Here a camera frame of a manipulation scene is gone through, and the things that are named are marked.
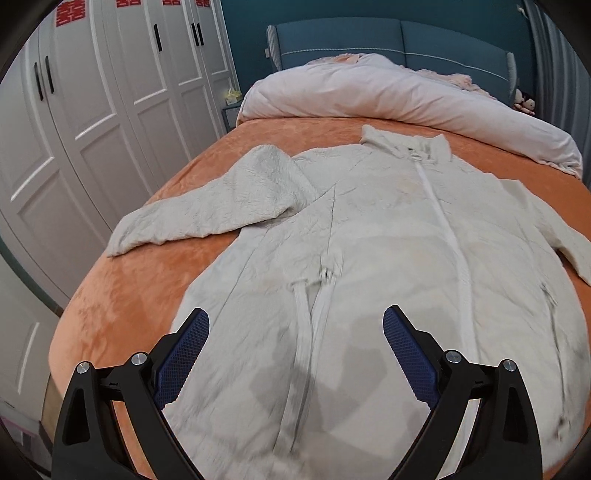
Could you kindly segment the blue bedside table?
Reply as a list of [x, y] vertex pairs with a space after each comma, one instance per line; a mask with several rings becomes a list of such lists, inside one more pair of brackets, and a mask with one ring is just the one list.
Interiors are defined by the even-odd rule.
[[240, 106], [242, 106], [242, 103], [236, 102], [226, 105], [221, 109], [221, 118], [226, 133], [229, 133], [238, 125], [238, 113]]

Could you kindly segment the pale pink duvet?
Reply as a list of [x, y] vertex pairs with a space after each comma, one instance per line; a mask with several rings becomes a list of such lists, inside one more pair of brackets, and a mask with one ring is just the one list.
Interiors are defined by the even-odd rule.
[[380, 54], [325, 57], [280, 70], [246, 92], [238, 122], [272, 118], [376, 118], [460, 134], [577, 179], [583, 157], [564, 130], [481, 89], [394, 64]]

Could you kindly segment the grey blue curtain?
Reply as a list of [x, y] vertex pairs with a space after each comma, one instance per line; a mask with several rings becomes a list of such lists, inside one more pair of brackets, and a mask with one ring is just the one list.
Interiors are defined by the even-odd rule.
[[590, 156], [590, 75], [564, 34], [534, 2], [523, 1], [536, 56], [537, 114], [568, 132]]

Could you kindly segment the cream white quilted coat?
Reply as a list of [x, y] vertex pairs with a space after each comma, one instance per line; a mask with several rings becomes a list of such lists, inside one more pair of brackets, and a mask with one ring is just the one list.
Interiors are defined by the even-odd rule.
[[204, 477], [386, 478], [428, 414], [383, 333], [394, 304], [472, 362], [517, 363], [545, 467], [579, 440], [590, 347], [567, 268], [589, 278], [590, 243], [522, 183], [443, 136], [365, 126], [353, 145], [253, 148], [125, 216], [106, 252], [231, 231], [176, 314], [204, 310], [211, 333], [164, 410]]

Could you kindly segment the plush toy beside bed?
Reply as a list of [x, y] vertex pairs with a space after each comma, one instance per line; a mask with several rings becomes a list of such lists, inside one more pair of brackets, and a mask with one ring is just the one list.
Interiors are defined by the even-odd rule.
[[513, 108], [527, 115], [535, 116], [536, 102], [527, 93], [523, 93], [519, 88], [515, 90]]

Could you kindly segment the blue upholstered headboard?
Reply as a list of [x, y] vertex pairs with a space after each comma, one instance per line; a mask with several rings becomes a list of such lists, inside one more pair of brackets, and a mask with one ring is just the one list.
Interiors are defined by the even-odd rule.
[[442, 75], [464, 74], [511, 106], [518, 77], [514, 54], [456, 31], [373, 17], [301, 20], [267, 27], [276, 71], [341, 54], [381, 54], [394, 64]]

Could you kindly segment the peach pink ruffled pillow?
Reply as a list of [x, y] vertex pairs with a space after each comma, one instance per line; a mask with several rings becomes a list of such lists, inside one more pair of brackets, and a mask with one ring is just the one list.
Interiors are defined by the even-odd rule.
[[428, 78], [439, 83], [445, 83], [463, 91], [473, 92], [475, 94], [479, 94], [487, 98], [494, 99], [494, 96], [491, 95], [488, 91], [482, 89], [479, 85], [475, 84], [469, 75], [461, 73], [439, 74], [435, 71], [428, 69], [413, 70], [403, 65], [396, 64], [387, 57], [377, 53], [345, 53], [339, 54], [337, 56], [322, 57], [308, 61], [308, 65], [318, 64], [363, 65], [379, 68], [398, 69], [401, 71], [416, 73], [424, 78]]

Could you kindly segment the yellow tissue pack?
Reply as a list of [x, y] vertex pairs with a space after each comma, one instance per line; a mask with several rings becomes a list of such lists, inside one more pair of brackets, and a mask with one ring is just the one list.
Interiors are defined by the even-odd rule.
[[223, 97], [226, 105], [235, 105], [242, 101], [242, 92], [233, 88], [229, 88], [224, 93]]

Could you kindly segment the orange bed sheet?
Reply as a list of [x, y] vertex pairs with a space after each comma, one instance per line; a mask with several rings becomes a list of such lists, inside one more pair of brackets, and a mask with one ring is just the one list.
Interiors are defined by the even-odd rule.
[[[365, 118], [260, 119], [242, 124], [197, 156], [155, 195], [180, 195], [221, 176], [253, 147], [273, 144], [294, 155], [360, 140]], [[584, 235], [590, 233], [590, 193], [558, 170], [458, 134], [452, 151], [499, 178], [521, 181]], [[120, 364], [166, 334], [190, 282], [235, 240], [225, 233], [204, 240], [144, 246], [118, 258], [100, 257], [62, 315], [50, 346], [49, 365], [60, 393], [78, 362]]]

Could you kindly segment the white wardrobe with red stickers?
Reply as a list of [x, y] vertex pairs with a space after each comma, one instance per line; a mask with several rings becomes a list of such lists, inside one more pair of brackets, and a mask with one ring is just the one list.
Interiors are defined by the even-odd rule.
[[1, 82], [1, 254], [21, 280], [1, 396], [39, 419], [48, 350], [119, 222], [223, 135], [216, 1], [63, 1]]

